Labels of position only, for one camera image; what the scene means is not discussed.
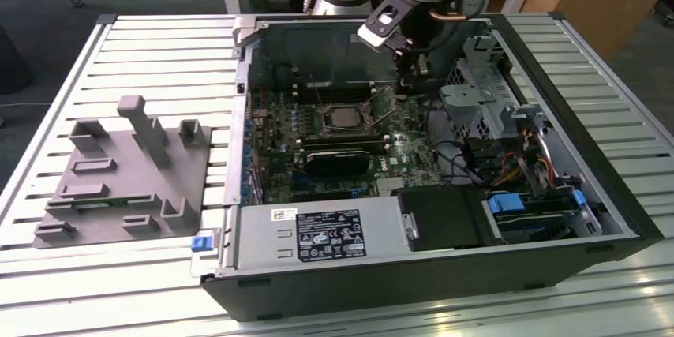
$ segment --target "motherboard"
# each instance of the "motherboard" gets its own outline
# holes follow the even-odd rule
[[[389,196],[441,183],[423,132],[427,98],[400,99],[392,87],[334,92],[293,86],[250,98],[261,202]]]

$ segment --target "power supply label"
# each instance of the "power supply label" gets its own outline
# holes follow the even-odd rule
[[[365,236],[356,209],[297,213],[297,257],[301,262],[365,256]]]

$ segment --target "robot end effector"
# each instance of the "robot end effector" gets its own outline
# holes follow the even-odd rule
[[[436,38],[444,23],[459,23],[475,17],[484,3],[485,0],[480,0],[473,12],[465,15],[463,0],[455,0],[453,7],[448,0],[384,0],[369,14],[357,35],[375,51],[389,49],[393,52],[401,86],[411,85],[423,75],[424,70],[419,70],[421,55],[448,40],[443,37],[451,37],[456,26]]]

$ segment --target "gray carpet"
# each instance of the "gray carpet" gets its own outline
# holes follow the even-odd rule
[[[224,13],[221,0],[84,0],[72,8],[68,0],[0,0],[0,25],[32,69],[28,88],[0,95],[0,105],[49,103],[86,41],[97,16],[118,14]],[[611,67],[674,131],[674,29],[652,17],[639,27],[611,62]],[[46,111],[44,106],[0,107],[0,189],[11,174]]]

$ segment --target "metal grate table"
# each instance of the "metal grate table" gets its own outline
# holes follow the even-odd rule
[[[674,142],[565,21],[508,17],[665,239],[552,288],[238,324],[192,276],[190,238],[37,250],[32,232],[77,119],[129,129],[120,95],[165,127],[213,128],[201,228],[222,217],[236,60],[232,16],[118,17],[93,29],[0,196],[0,335],[627,335],[674,328]],[[531,103],[536,98],[515,76]]]

